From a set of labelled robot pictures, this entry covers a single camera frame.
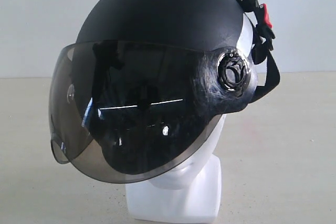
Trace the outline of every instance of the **red buckle tab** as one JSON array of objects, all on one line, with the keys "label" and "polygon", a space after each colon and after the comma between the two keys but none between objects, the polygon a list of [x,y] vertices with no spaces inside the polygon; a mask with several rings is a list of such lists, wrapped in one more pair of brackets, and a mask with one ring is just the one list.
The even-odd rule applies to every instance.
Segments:
[{"label": "red buckle tab", "polygon": [[268,10],[267,10],[267,5],[266,4],[262,4],[261,8],[264,8],[264,22],[266,23],[266,25],[268,25],[270,28],[273,28],[273,25],[269,19],[269,15],[268,15]]}]

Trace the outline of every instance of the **helmet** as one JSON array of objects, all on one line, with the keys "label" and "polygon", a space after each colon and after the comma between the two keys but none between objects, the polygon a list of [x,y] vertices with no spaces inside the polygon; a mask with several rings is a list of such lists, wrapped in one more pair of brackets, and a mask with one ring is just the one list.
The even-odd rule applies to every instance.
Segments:
[{"label": "helmet", "polygon": [[[56,161],[123,184],[174,168],[221,115],[278,85],[271,27],[257,0],[100,0],[55,66]],[[266,59],[267,80],[258,86],[255,65]]]}]

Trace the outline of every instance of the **mannequin head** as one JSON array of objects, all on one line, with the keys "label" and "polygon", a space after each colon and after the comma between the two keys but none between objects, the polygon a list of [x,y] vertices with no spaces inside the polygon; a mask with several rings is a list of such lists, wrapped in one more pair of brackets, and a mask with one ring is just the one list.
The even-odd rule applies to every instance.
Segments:
[{"label": "mannequin head", "polygon": [[222,115],[206,142],[186,161],[156,178],[150,183],[161,189],[178,190],[189,186],[214,152],[224,126],[226,115]]}]

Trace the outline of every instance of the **visor screw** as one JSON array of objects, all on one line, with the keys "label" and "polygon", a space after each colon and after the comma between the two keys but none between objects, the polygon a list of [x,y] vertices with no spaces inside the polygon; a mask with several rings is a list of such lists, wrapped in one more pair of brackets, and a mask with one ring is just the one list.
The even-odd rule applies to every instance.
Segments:
[{"label": "visor screw", "polygon": [[71,84],[68,88],[67,101],[71,103],[75,98],[75,86]]}]

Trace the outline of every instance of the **white wall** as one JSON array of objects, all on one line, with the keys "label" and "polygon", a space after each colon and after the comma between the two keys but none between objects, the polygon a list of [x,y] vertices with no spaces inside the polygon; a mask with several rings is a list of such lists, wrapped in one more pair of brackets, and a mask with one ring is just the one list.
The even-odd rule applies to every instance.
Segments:
[{"label": "white wall", "polygon": [[[0,77],[50,77],[97,1],[0,0]],[[336,70],[335,0],[260,2],[268,4],[280,71]]]}]

